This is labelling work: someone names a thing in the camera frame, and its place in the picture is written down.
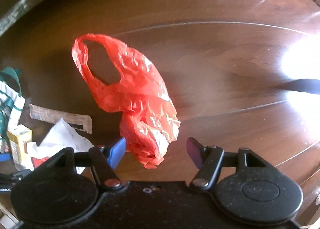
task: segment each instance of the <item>crumpled white paper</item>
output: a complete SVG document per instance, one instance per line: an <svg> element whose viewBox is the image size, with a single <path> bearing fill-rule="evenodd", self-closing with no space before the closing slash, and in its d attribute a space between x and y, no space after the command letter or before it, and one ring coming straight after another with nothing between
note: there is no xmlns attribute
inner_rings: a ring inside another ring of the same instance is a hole
<svg viewBox="0 0 320 229"><path fill-rule="evenodd" d="M28 156L37 159L51 157L67 147L73 148L74 152L87 152L93 144L79 135L62 118L50 129L39 146L35 142L27 143ZM81 174L84 169L85 167L76 168L78 174Z"/></svg>

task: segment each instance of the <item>wooden floor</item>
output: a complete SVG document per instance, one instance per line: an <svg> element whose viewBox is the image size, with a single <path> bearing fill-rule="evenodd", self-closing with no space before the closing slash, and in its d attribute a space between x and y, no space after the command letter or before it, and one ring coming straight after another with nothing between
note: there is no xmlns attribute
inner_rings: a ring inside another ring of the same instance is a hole
<svg viewBox="0 0 320 229"><path fill-rule="evenodd" d="M108 34L143 52L182 121L156 170L126 154L116 170L121 179L189 183L197 170L188 136L226 151L249 147L301 185L298 221L305 222L320 193L320 96L280 87L320 79L313 0L47 0L31 10L0 38L1 67L22 70L33 104L90 115L89 139L99 145L118 136L121 114L97 107L73 63L74 39L84 33ZM92 71L117 82L103 48L89 50ZM27 115L22 120L40 142L49 126Z"/></svg>

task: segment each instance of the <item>white bag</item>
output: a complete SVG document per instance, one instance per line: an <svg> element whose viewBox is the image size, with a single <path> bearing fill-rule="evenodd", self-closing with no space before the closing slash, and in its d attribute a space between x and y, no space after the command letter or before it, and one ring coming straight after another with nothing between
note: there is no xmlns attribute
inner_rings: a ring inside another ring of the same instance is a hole
<svg viewBox="0 0 320 229"><path fill-rule="evenodd" d="M5 76L11 76L19 86L19 92L14 91L4 81ZM10 152L8 129L14 129L19 122L25 99L21 96L21 86L17 72L7 67L0 71L0 152Z"/></svg>
<svg viewBox="0 0 320 229"><path fill-rule="evenodd" d="M74 152L87 152L94 146L87 138L79 135L74 128L61 118L50 129L40 146L37 146L35 142L28 142L27 152L29 157L33 157L40 160L40 162L44 162L48 157L52 157L67 147L73 148ZM30 166L26 166L26 168L33 170L33 167ZM85 167L76 168L78 174L81 174L84 169Z"/></svg>

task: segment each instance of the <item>red plastic bag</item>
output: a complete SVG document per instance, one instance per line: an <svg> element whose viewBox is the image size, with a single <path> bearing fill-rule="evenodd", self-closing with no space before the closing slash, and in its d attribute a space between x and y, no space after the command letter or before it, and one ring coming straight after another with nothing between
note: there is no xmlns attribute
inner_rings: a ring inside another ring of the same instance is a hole
<svg viewBox="0 0 320 229"><path fill-rule="evenodd" d="M104 46L120 73L119 83L106 86L92 75L84 40ZM135 154L146 168L159 165L169 143L177 140L180 121L153 63L124 42L101 34L78 37L72 57L98 106L107 112L123 112L120 135L126 138L127 151Z"/></svg>

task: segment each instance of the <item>plastic bag handle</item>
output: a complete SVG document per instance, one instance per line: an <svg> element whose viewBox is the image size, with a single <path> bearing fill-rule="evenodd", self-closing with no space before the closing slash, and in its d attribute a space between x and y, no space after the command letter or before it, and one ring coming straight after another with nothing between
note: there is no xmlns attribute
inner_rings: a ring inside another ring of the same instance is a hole
<svg viewBox="0 0 320 229"><path fill-rule="evenodd" d="M19 86L19 92L18 92L18 95L19 97L21 97L21 85L20 85L20 81L19 81L19 78L18 78L18 75L17 75L17 72L18 70L15 70L11 67L6 67L5 69L3 69L2 71L0 71L0 80L3 81L4 78L3 76L1 75L1 73L4 73L10 77L12 77L18 84Z"/></svg>
<svg viewBox="0 0 320 229"><path fill-rule="evenodd" d="M94 41L104 46L106 52L108 53L108 57L117 69L121 78L123 71L119 66L122 65L122 63L118 58L117 52L121 50L119 47L123 47L122 50L125 51L127 49L127 45L124 42L107 35L89 33L78 37L75 40L75 44L72 48L73 60L82 78L88 84L98 106L105 111L108 108L108 111L110 112L125 111L124 108L120 107L119 104L116 103L112 103L112 106L108 105L108 107L106 107L106 102L104 100L104 97L106 96L109 97L109 102L118 102L121 100L121 98L119 98L121 95L119 95L119 93L114 93L114 87L118 86L119 82L106 85L92 74L88 66L89 52L87 45L84 43L85 40Z"/></svg>

